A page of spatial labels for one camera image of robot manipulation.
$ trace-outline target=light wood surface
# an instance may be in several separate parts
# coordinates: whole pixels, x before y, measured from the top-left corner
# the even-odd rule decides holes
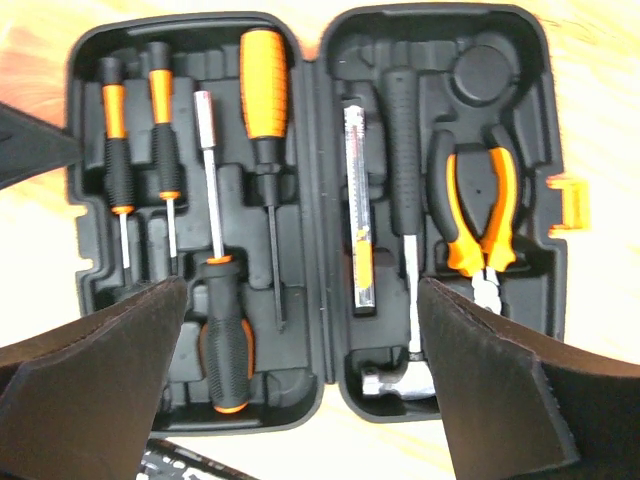
[[[368,3],[2,0],[0,101],[62,125],[66,57],[95,25],[173,12],[262,10],[286,22],[313,58],[331,20]],[[590,185],[592,231],[568,238],[566,341],[640,363],[640,3],[515,3],[545,28],[566,171]],[[78,258],[74,217],[82,212],[67,204],[64,182],[64,172],[54,171],[0,192],[0,346],[79,315],[74,272],[87,263]],[[334,386],[295,430],[178,441],[265,480],[453,478],[441,422],[368,424]]]

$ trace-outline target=toolbox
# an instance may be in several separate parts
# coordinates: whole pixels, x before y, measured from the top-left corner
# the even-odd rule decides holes
[[[252,31],[276,32],[281,43],[270,46],[265,36],[266,44],[255,44],[253,51],[262,55],[249,74],[241,39]],[[274,127],[265,134],[283,137],[273,143],[277,165],[267,166],[258,161],[266,148],[261,134],[249,138],[246,122],[251,118],[243,112],[243,100],[251,101],[248,88],[268,90],[282,80],[277,72],[255,67],[268,65],[274,52],[286,63],[285,86],[276,85],[280,96],[275,99],[253,99],[271,102],[273,111],[285,114],[284,130]],[[121,65],[120,73],[105,74],[109,62]],[[243,82],[252,87],[241,85],[243,68]],[[151,93],[154,75],[170,95],[169,105]],[[581,228],[582,201],[579,189],[576,193],[563,175],[546,39],[526,11],[475,4],[358,8],[329,25],[313,62],[303,59],[289,28],[265,13],[133,20],[83,36],[71,53],[67,81],[62,136],[67,142],[72,137],[81,153],[61,163],[70,164],[69,201],[87,209],[77,220],[79,252],[93,262],[77,273],[82,313],[103,309],[171,274],[188,283],[185,321],[152,436],[293,428],[315,413],[324,385],[333,383],[368,421],[438,418],[433,395],[364,395],[363,372],[372,367],[391,371],[407,361],[407,253],[415,255],[420,277],[436,278],[473,298],[471,275],[461,274],[465,267],[452,267],[451,252],[473,250],[469,245],[492,231],[492,212],[508,210],[510,202],[513,218],[507,227],[513,226],[513,236],[507,244],[514,256],[504,262],[504,271],[497,271],[501,313],[562,339],[567,248],[557,234]],[[126,138],[115,135],[116,141],[105,121],[107,84],[124,87],[110,93],[124,102],[124,115],[117,119],[124,125],[112,130],[126,132]],[[387,95],[396,87],[404,103],[390,105]],[[213,122],[198,119],[196,91],[209,93]],[[352,138],[359,138],[358,146],[346,138],[351,138],[349,131],[345,134],[345,114],[354,106],[362,121],[360,137]],[[160,118],[163,109],[170,118]],[[257,121],[269,130],[273,118]],[[157,124],[163,122],[165,133],[158,133]],[[198,135],[210,123],[215,147]],[[45,133],[43,139],[53,139]],[[418,220],[407,234],[400,218],[406,212],[395,202],[398,183],[392,177],[402,176],[398,162],[406,160],[411,144],[419,164],[402,181],[417,185],[419,194],[404,208]],[[33,145],[20,153],[26,155],[29,148]],[[355,163],[348,166],[347,161],[357,160],[352,148],[364,168],[358,178],[366,184],[360,206],[366,208],[369,237],[363,249],[351,231],[358,218],[350,212],[349,169]],[[118,155],[128,155],[129,171],[125,181],[109,185],[108,157],[117,149]],[[224,254],[237,267],[232,275],[238,280],[234,296],[241,310],[234,311],[234,320],[240,322],[242,317],[236,317],[242,314],[250,326],[243,339],[248,344],[221,347],[230,350],[230,358],[248,355],[243,368],[253,370],[248,405],[237,411],[212,408],[207,381],[209,369],[228,365],[218,358],[217,366],[207,366],[211,362],[203,346],[210,333],[203,331],[210,303],[220,302],[209,294],[219,290],[207,281],[208,266],[219,258],[211,257],[206,151],[215,158]],[[505,152],[513,164],[507,173],[499,167]],[[154,162],[156,155],[174,155],[177,166],[163,171]],[[55,165],[50,161],[48,166]],[[501,204],[500,175],[509,172],[515,186],[510,200]],[[275,187],[274,197],[269,188]],[[132,208],[113,209],[109,188]],[[168,198],[166,192],[179,194]],[[175,209],[173,261],[167,200]],[[451,202],[458,204],[459,214]],[[455,219],[468,227],[467,243],[456,244]],[[406,251],[413,245],[407,236],[415,241],[414,252]],[[354,269],[356,253],[362,268]],[[356,308],[362,285],[371,287],[369,303]]]

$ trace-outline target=hammer head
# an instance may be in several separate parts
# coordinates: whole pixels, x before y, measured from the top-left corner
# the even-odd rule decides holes
[[[362,394],[379,397],[391,393],[403,400],[420,400],[436,394],[431,370],[424,360],[409,361],[401,370],[380,371],[375,367],[362,371]]]

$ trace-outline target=pliers handle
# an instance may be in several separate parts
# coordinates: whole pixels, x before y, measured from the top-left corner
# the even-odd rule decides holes
[[[430,157],[427,169],[429,210],[449,245],[449,268],[465,277],[474,277],[485,268],[504,272],[516,259],[511,241],[518,202],[518,176],[510,148],[489,149],[498,179],[498,195],[485,234],[478,242],[465,222],[458,197],[455,137],[450,131],[439,131],[435,133],[434,141],[435,155]]]

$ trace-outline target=case hinge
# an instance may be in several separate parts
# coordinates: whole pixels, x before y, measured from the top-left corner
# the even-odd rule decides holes
[[[589,184],[586,180],[567,173],[547,178],[547,186],[562,191],[562,224],[549,229],[549,237],[591,229]]]

